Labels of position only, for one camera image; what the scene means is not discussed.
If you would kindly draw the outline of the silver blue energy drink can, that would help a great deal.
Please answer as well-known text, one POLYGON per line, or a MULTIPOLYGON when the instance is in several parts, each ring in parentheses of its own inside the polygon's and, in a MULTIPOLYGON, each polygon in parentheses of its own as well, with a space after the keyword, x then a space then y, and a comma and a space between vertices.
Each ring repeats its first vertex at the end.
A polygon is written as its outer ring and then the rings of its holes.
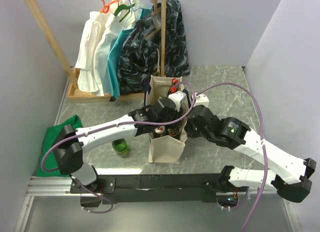
POLYGON ((153 131, 153 138, 154 139, 160 138, 165 135, 165 132, 166 132, 166 128, 164 125, 156 127, 153 131))

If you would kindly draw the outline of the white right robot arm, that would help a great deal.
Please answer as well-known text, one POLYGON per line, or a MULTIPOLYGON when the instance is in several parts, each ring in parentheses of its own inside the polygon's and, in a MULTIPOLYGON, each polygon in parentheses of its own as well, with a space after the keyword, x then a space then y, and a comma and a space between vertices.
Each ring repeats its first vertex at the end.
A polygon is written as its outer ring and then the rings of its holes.
POLYGON ((242 153, 267 166, 267 169, 243 169, 226 165, 219 178, 210 184, 222 193, 240 187, 260 187, 275 191, 293 203, 301 203, 311 192, 311 175, 317 163, 298 158, 261 139, 252 128, 235 117, 218 118, 204 105, 195 106, 187 117, 189 128, 219 147, 242 153))

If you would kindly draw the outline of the cola bottle front red cap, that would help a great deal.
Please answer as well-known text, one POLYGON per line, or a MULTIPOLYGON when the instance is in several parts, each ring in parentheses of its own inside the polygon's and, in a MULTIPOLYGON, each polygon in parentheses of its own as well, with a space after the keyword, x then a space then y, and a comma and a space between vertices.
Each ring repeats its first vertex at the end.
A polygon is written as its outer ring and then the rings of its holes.
POLYGON ((172 87, 169 89, 168 94, 169 94, 169 95, 170 95, 170 94, 173 94, 173 93, 175 93, 177 90, 178 90, 177 87, 172 86, 172 87))

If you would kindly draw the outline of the green bottle front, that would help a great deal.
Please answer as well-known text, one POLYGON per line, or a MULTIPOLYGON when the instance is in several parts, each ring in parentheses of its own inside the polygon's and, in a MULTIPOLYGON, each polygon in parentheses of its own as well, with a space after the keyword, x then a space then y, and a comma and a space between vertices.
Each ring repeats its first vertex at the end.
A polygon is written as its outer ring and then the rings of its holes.
POLYGON ((124 155, 129 151, 129 146, 124 138, 114 140, 111 144, 113 149, 120 155, 124 155))

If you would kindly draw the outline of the beige canvas tote bag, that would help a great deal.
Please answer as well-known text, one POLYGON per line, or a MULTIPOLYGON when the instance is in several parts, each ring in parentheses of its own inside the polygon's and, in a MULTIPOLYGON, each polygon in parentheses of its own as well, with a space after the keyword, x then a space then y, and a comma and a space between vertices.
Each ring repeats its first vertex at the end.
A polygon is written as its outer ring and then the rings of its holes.
MULTIPOLYGON (((145 103, 154 105, 158 98, 166 97, 172 84, 170 77, 151 76, 149 86, 146 89, 145 103)), ((168 133, 157 136, 155 132, 149 134, 149 163, 171 163, 178 164, 185 148, 187 133, 184 127, 187 124, 187 118, 178 122, 178 138, 174 138, 168 133)))

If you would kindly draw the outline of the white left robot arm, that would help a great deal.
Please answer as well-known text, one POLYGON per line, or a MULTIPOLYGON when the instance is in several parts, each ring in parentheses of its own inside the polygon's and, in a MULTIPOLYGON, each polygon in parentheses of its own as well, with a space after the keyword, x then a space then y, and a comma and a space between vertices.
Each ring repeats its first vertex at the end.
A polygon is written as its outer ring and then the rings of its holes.
POLYGON ((84 161, 84 153, 119 139, 149 134, 157 127, 155 123, 175 121, 182 112, 181 101, 164 97, 103 124, 78 129, 65 125, 53 143, 57 145, 53 155, 58 170, 61 175, 71 175, 80 181, 88 193, 94 193, 100 187, 100 180, 95 168, 84 161))

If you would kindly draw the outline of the green bottle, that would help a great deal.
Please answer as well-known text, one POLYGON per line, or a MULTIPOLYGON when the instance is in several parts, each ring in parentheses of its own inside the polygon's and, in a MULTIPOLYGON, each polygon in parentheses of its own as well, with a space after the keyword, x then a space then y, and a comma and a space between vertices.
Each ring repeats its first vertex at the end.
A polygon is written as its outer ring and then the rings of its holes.
POLYGON ((129 151, 129 146, 124 138, 114 140, 111 144, 113 149, 120 155, 124 155, 129 151))
POLYGON ((180 140, 181 131, 178 128, 169 128, 167 134, 176 140, 180 140))

